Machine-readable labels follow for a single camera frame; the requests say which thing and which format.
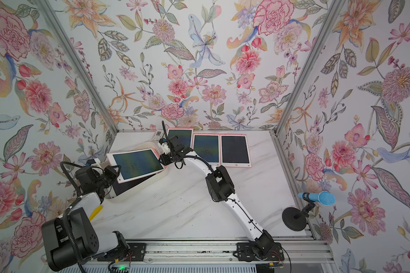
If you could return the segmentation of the pink writing tablet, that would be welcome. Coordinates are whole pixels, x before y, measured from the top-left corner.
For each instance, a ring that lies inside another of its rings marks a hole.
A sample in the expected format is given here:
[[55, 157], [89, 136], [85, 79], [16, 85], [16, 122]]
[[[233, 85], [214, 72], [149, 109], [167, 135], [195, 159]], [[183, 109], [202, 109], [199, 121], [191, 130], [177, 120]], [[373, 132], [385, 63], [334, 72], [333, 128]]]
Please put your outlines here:
[[217, 134], [194, 134], [193, 150], [212, 166], [220, 165], [220, 138]]
[[193, 128], [169, 128], [167, 134], [174, 147], [183, 145], [192, 148], [193, 132]]
[[247, 136], [243, 134], [220, 135], [220, 161], [224, 167], [251, 168]]

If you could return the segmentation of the cream plastic storage box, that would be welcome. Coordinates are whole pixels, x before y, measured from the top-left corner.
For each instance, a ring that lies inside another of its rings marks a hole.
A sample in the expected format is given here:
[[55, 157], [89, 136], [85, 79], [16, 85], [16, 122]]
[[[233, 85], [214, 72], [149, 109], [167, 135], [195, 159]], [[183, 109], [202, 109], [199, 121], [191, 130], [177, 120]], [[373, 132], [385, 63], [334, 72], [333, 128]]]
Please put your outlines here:
[[111, 199], [113, 202], [119, 202], [121, 199], [126, 199], [128, 196], [132, 196], [148, 186], [156, 183], [157, 181], [163, 179], [168, 174], [168, 169], [165, 169], [159, 174], [150, 175], [142, 179], [137, 179], [131, 182], [119, 184], [117, 180], [113, 183], [111, 187], [105, 190], [105, 199]]

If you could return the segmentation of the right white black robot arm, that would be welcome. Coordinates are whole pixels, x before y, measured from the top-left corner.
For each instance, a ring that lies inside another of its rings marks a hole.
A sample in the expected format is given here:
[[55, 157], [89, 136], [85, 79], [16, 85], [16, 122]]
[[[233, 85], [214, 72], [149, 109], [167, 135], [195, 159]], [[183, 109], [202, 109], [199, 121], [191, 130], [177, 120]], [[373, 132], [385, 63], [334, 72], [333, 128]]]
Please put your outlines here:
[[201, 158], [192, 148], [184, 146], [177, 136], [164, 136], [159, 141], [162, 154], [159, 161], [164, 166], [191, 163], [205, 176], [205, 181], [213, 202], [223, 204], [237, 219], [246, 232], [248, 241], [236, 244], [232, 255], [241, 262], [283, 262], [285, 251], [280, 243], [258, 224], [248, 213], [235, 192], [234, 184], [227, 169], [223, 166], [213, 167]]

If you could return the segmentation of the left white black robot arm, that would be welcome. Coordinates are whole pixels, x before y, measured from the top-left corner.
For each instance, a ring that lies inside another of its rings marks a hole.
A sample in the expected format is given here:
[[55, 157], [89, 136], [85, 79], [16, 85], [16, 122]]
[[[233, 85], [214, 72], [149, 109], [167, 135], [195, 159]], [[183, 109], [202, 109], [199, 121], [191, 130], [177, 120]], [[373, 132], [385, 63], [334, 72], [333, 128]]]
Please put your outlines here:
[[128, 259], [134, 251], [119, 231], [102, 235], [91, 224], [105, 199], [105, 189], [120, 176], [121, 167], [77, 166], [75, 176], [68, 171], [68, 162], [60, 167], [73, 185], [77, 198], [58, 217], [42, 225], [42, 238], [49, 268], [55, 272], [104, 258], [111, 263]]

